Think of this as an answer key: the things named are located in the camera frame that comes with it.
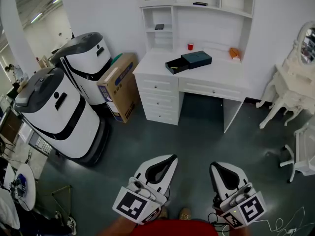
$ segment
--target ceiling light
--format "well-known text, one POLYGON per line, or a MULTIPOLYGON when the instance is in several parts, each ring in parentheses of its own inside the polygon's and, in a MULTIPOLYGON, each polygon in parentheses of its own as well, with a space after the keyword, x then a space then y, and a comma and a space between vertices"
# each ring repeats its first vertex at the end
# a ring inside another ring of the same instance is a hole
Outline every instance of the ceiling light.
POLYGON ((59 2, 60 0, 55 0, 55 1, 53 1, 53 3, 57 3, 57 2, 59 2))
POLYGON ((32 21, 31 23, 33 23, 37 18, 39 18, 41 16, 42 13, 39 13, 32 21))

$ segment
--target oval mirror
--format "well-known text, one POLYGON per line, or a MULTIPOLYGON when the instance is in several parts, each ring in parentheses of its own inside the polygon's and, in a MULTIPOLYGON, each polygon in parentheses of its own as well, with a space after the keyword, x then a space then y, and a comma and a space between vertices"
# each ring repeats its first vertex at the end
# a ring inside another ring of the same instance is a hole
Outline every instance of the oval mirror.
POLYGON ((309 28, 301 45, 301 58, 303 64, 315 62, 315 28, 309 28))

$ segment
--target metal stand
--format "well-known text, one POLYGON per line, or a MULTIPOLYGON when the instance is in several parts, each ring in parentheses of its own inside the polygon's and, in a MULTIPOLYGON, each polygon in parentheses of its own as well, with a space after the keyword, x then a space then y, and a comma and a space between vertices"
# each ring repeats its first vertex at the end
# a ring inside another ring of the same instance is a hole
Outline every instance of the metal stand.
POLYGON ((62 188, 50 193, 51 196, 53 197, 53 199, 55 200, 55 202, 57 203, 57 205, 64 211, 64 213, 68 214, 68 216, 70 216, 70 209, 71 209, 71 188, 72 188, 71 185, 67 185, 65 187, 62 187, 62 188), (69 193, 68 193, 68 206, 69 206, 68 212, 65 211, 65 209, 61 206, 61 204, 59 204, 59 202, 54 197, 57 193, 64 191, 66 189, 69 190, 69 193))

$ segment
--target white chair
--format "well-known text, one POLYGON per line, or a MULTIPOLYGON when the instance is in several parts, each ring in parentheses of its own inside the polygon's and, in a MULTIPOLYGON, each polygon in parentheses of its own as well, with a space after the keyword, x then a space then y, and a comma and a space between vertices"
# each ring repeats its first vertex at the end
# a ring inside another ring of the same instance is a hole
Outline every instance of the white chair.
POLYGON ((293 181, 295 171, 309 176, 315 174, 315 118, 311 118, 302 128, 294 132, 296 136, 295 154, 289 145, 284 148, 290 153, 291 159, 280 163, 280 167, 293 164, 292 174, 288 183, 293 181))

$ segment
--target white cable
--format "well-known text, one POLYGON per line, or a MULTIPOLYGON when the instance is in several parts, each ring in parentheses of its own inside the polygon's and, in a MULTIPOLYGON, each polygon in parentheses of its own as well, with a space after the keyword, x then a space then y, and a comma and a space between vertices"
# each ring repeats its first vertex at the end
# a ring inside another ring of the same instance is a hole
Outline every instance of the white cable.
POLYGON ((290 235, 290 236, 294 236, 294 235, 296 234, 296 232, 297 232, 298 230, 302 229, 303 227, 308 226, 308 225, 314 225, 314 224, 315 224, 315 223, 309 223, 309 224, 306 224, 306 225, 303 225, 303 226, 302 226, 303 219, 304 219, 304 217, 305 217, 305 209, 304 209, 304 206, 302 206, 301 208, 299 208, 299 209, 294 213, 294 215, 292 216, 292 218, 290 219, 290 221, 287 223, 287 225, 286 225, 284 228, 283 228, 284 221, 283 221, 281 218, 278 218, 278 219, 276 220, 276 229, 274 229, 274 230, 271 229, 271 226, 270 226, 270 224, 269 224, 269 221, 266 220, 266 219, 264 219, 264 220, 257 220, 257 221, 254 221, 254 223, 266 221, 266 222, 268 223, 268 226, 269 226, 269 229, 270 229, 271 232, 277 232, 277 233, 278 233, 277 236, 280 236, 281 232, 285 231, 285 234, 282 234, 282 235, 281 235, 281 236, 284 236, 284 235, 288 234, 288 232, 287 232, 287 230, 286 230, 287 226, 288 226, 288 225, 290 224, 290 222, 293 220, 295 214, 296 214, 299 210, 301 210, 301 209, 303 210, 303 217, 302 217, 301 223, 300 223, 299 227, 297 228, 297 230, 296 230, 294 233, 292 233, 292 234, 290 235))

